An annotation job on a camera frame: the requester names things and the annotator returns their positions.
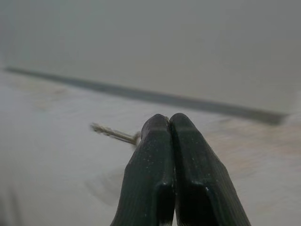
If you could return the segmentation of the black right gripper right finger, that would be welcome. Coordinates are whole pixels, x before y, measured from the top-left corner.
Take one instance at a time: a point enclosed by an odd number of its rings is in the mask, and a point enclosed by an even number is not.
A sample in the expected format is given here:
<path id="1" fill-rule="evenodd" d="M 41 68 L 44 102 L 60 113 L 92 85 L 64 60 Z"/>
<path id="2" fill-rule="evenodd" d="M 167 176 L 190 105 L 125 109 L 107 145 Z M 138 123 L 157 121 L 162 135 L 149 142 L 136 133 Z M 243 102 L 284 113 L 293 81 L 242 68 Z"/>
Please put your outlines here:
<path id="1" fill-rule="evenodd" d="M 249 226 L 229 173 L 183 113 L 169 121 L 174 147 L 179 226 Z"/>

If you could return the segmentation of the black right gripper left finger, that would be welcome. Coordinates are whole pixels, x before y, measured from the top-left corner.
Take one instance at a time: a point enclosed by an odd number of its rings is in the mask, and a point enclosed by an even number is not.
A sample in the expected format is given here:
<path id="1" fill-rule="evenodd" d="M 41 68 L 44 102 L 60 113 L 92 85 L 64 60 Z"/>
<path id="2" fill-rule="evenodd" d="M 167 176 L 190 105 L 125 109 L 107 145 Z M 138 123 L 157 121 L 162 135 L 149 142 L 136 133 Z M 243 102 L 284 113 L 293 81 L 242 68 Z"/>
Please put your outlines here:
<path id="1" fill-rule="evenodd" d="M 113 226 L 170 226 L 174 218 L 174 152 L 168 119 L 156 114 L 126 165 Z"/>

